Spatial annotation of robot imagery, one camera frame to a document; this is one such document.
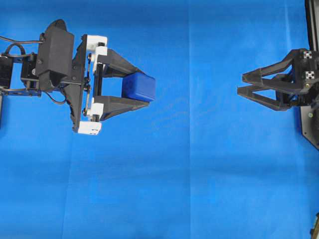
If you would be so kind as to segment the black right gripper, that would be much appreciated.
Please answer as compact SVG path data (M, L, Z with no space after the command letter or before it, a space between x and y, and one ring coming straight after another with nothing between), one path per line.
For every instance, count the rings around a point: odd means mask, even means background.
M244 73L237 94L274 111L298 105L319 104L319 52L304 48L291 50L280 62ZM295 95L261 86L300 86Z

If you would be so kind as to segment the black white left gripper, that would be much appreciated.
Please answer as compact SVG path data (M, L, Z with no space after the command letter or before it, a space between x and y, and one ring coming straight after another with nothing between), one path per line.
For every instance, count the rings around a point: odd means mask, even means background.
M95 96L90 102L91 63L94 71L103 70L103 77L143 73L116 51L107 48L107 43L105 36L84 34L72 60L71 80L65 86L65 97L75 133L98 134L102 128L101 121L149 105L148 102L114 96Z

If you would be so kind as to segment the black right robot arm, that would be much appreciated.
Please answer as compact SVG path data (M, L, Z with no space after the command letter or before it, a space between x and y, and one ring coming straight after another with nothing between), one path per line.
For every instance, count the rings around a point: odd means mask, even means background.
M243 74L237 93L275 111L299 107L302 135L319 146L319 53L291 50L280 62Z

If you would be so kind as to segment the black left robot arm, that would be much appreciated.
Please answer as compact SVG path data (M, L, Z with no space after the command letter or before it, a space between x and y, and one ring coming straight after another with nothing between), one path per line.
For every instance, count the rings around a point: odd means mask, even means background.
M12 41L0 55L0 95L39 97L60 93L70 107L72 129L97 135L102 122L147 107L156 81L108 48L104 36L85 34L78 47L70 32L54 27L41 34L38 50Z

